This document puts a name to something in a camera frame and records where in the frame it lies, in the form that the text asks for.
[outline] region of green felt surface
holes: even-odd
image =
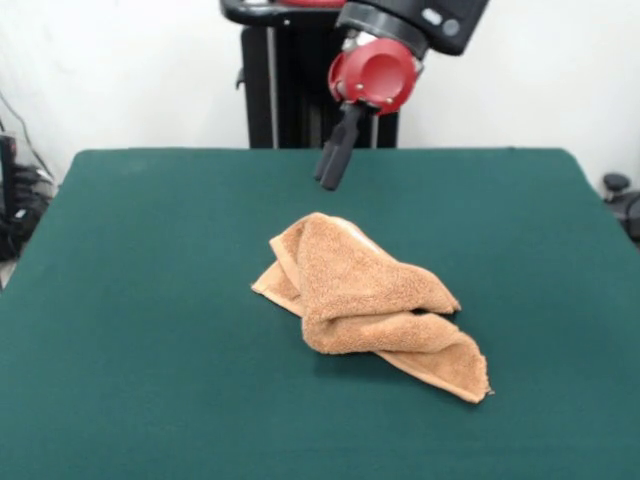
[[[630,479],[640,255],[555,150],[86,152],[0,298],[0,478]],[[479,406],[311,351],[249,285],[312,211],[461,300]]]

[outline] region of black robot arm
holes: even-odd
[[[462,55],[489,0],[348,0],[338,25],[375,36],[399,35],[407,47],[427,42],[445,55]],[[387,24],[386,15],[394,18]],[[423,39],[414,38],[421,35]]]
[[[348,0],[336,26],[346,28],[329,88],[344,120],[323,150],[314,178],[338,188],[360,118],[397,112],[409,99],[428,50],[462,55],[489,0]]]

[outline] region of black cable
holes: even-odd
[[[0,90],[0,100],[2,101],[4,106],[7,108],[7,110],[9,110],[11,115],[13,115],[16,118],[16,120],[18,120],[20,125],[22,126],[24,139],[27,142],[27,145],[29,146],[29,149],[33,153],[33,156],[36,157],[36,160],[38,161],[38,163],[40,164],[42,169],[45,172],[47,172],[47,175],[49,175],[50,178],[54,178],[53,173],[51,173],[51,170],[49,170],[49,167],[47,167],[47,164],[44,162],[44,160],[42,159],[40,154],[37,152],[37,150],[33,146],[33,143],[31,143],[31,137],[29,136],[29,129],[27,128],[27,123],[24,121],[24,118],[22,118],[22,116],[18,112],[16,112],[16,110],[13,108],[11,103],[9,103],[7,98],[4,96],[4,93],[2,93],[2,90]]]

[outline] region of white wall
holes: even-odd
[[[84,148],[247,145],[240,27],[218,0],[0,12],[0,88],[59,175]],[[561,146],[594,184],[609,170],[640,183],[639,26],[636,0],[491,0],[464,57],[428,58],[401,146]]]

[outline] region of towel fold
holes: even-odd
[[[252,288],[301,317],[314,350],[374,352],[472,403],[490,391],[476,342],[438,315],[460,304],[433,273],[395,260],[351,222],[321,213],[270,245],[276,261]]]

